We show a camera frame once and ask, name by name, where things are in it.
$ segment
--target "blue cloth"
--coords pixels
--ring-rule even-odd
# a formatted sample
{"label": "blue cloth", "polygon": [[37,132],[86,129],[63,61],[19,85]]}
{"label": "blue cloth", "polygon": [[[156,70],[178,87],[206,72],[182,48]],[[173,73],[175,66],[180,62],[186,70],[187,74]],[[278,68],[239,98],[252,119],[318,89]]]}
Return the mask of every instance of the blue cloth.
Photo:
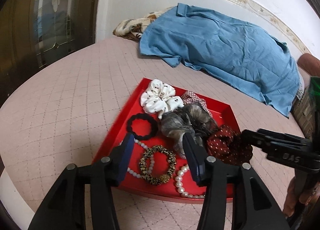
{"label": "blue cloth", "polygon": [[205,70],[288,117],[299,72],[284,42],[261,27],[212,9],[185,4],[164,13],[144,31],[140,52]]}

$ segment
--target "pearl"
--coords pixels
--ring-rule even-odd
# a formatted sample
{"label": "pearl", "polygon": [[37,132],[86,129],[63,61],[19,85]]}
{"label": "pearl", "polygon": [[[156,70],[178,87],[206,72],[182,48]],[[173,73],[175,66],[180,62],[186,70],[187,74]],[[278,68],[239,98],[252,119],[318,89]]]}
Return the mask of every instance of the pearl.
{"label": "pearl", "polygon": [[[144,149],[148,149],[149,147],[144,144],[143,142],[137,140],[137,139],[134,139],[134,142],[139,144],[141,147],[143,147]],[[149,168],[147,171],[145,171],[144,173],[147,173],[147,174],[151,174],[152,170],[153,170],[153,166],[155,164],[155,161],[154,161],[154,158],[153,158],[153,154],[151,155],[150,157],[150,164],[149,164]],[[127,168],[127,172],[129,172],[132,176],[136,177],[136,178],[143,178],[143,176],[141,174],[138,174],[136,172],[134,172],[132,169],[130,169],[129,167]]]}
{"label": "pearl", "polygon": [[175,177],[175,181],[177,181],[177,182],[182,181],[182,177],[181,177],[181,176],[176,176],[176,177]]}
{"label": "pearl", "polygon": [[183,167],[181,168],[181,171],[182,171],[183,173],[186,173],[186,172],[188,171],[188,169],[187,169],[186,166],[183,166]]}
{"label": "pearl", "polygon": [[181,181],[179,181],[179,182],[176,183],[176,187],[182,187],[182,185],[183,185],[183,184],[182,184]]}
{"label": "pearl", "polygon": [[178,188],[178,193],[183,193],[183,192],[184,192],[184,188],[183,187]]}
{"label": "pearl", "polygon": [[177,174],[178,174],[178,176],[183,176],[183,175],[184,175],[184,172],[183,172],[182,170],[179,170],[179,171],[177,172]]}
{"label": "pearl", "polygon": [[181,193],[181,196],[182,196],[182,197],[188,197],[188,195],[189,195],[189,193],[188,193],[188,192],[185,192],[185,191],[184,191],[183,193]]}

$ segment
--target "pearl necklace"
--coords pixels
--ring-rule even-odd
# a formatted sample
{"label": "pearl necklace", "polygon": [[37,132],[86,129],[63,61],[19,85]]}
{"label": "pearl necklace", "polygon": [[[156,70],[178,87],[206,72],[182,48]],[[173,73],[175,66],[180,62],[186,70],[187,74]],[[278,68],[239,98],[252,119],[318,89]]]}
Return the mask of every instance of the pearl necklace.
{"label": "pearl necklace", "polygon": [[204,199],[205,195],[191,195],[185,191],[182,183],[182,176],[189,170],[189,165],[182,166],[181,169],[177,172],[177,176],[175,177],[177,192],[181,194],[184,198],[195,198],[195,199]]}
{"label": "pearl necklace", "polygon": [[[148,146],[144,143],[142,143],[139,140],[134,139],[134,142],[139,144],[142,148],[144,149],[148,149]],[[150,165],[149,165],[149,169],[147,170],[147,174],[151,174],[152,170],[153,170],[153,166],[155,165],[155,160],[153,158],[153,155],[151,155],[150,157]],[[129,172],[132,176],[136,177],[136,178],[141,178],[141,175],[134,172],[131,168],[127,168],[127,172]]]}

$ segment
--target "metal screw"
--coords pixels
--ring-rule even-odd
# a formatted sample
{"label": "metal screw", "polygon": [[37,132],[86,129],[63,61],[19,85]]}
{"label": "metal screw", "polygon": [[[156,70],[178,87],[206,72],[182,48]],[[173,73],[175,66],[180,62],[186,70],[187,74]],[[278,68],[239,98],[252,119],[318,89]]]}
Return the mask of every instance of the metal screw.
{"label": "metal screw", "polygon": [[103,158],[101,158],[101,162],[102,163],[107,163],[107,162],[109,162],[111,159],[110,159],[110,157],[103,157]]}
{"label": "metal screw", "polygon": [[76,168],[76,165],[73,163],[67,165],[67,170],[73,170],[75,168]]}
{"label": "metal screw", "polygon": [[244,164],[242,164],[242,167],[244,168],[244,169],[250,169],[251,168],[251,165],[249,164],[249,163],[244,163]]}
{"label": "metal screw", "polygon": [[211,162],[211,163],[213,163],[213,162],[215,162],[217,159],[215,158],[215,157],[213,157],[213,156],[208,156],[207,157],[207,161],[209,161],[209,162]]}

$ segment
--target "brown cushion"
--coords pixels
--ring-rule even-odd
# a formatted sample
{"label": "brown cushion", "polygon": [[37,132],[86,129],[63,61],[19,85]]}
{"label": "brown cushion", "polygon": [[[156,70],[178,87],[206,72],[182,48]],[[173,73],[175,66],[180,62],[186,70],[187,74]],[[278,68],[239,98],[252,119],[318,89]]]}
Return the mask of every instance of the brown cushion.
{"label": "brown cushion", "polygon": [[311,76],[320,76],[320,60],[309,53],[304,53],[297,61],[298,66]]}

